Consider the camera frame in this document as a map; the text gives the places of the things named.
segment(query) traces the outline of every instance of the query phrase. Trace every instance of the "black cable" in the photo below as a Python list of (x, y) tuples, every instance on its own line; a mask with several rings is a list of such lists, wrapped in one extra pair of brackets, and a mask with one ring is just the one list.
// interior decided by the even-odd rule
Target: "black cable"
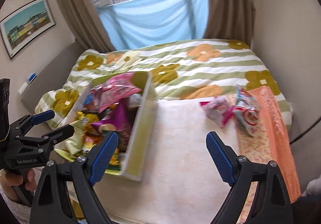
[(319, 117), (313, 125), (311, 125), (306, 131), (301, 133), (298, 137), (296, 137), (294, 140), (290, 142), (290, 145), (296, 142), (297, 140), (301, 139), (305, 134), (307, 134), (314, 126), (316, 126), (321, 121), (321, 117)]

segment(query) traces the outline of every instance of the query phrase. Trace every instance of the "hand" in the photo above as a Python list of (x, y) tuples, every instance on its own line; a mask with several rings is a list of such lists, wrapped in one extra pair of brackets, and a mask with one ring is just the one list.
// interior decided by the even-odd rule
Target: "hand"
[[(26, 190), (34, 191), (37, 188), (36, 180), (35, 180), (35, 172), (33, 169), (28, 171), (28, 182), (25, 184)], [(0, 176), (0, 184), (4, 193), (8, 196), (8, 198), (14, 202), (19, 203), (19, 198), (14, 191), (12, 186), (19, 186), (23, 183), (23, 178), (20, 175), (15, 175), (11, 172), (7, 172), (2, 170), (2, 175)]]

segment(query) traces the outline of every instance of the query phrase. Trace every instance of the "floral comforter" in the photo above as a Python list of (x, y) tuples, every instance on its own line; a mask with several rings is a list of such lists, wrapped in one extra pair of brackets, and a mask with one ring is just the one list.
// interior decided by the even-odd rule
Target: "floral comforter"
[(167, 100), (192, 99), (268, 86), (278, 101), (285, 125), (291, 126), (289, 103), (263, 62), (241, 41), (201, 39), (178, 41), (107, 54), (86, 50), (62, 89), (41, 98), (35, 112), (55, 111), (48, 122), (55, 129), (86, 85), (94, 78), (119, 72), (150, 71), (156, 93)]

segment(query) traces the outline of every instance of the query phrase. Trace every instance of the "white flower center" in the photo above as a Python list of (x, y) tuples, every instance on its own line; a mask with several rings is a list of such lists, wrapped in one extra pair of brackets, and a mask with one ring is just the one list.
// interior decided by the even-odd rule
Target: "white flower center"
[(267, 81), (265, 79), (260, 80), (261, 85), (266, 85)]

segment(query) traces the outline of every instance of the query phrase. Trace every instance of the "brown curtain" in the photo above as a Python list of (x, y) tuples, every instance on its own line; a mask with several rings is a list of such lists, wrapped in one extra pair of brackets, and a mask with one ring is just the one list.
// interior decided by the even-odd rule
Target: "brown curtain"
[(57, 0), (67, 24), (83, 49), (115, 51), (90, 0)]
[(255, 8), (253, 0), (208, 0), (209, 16), (203, 38), (237, 39), (251, 44)]

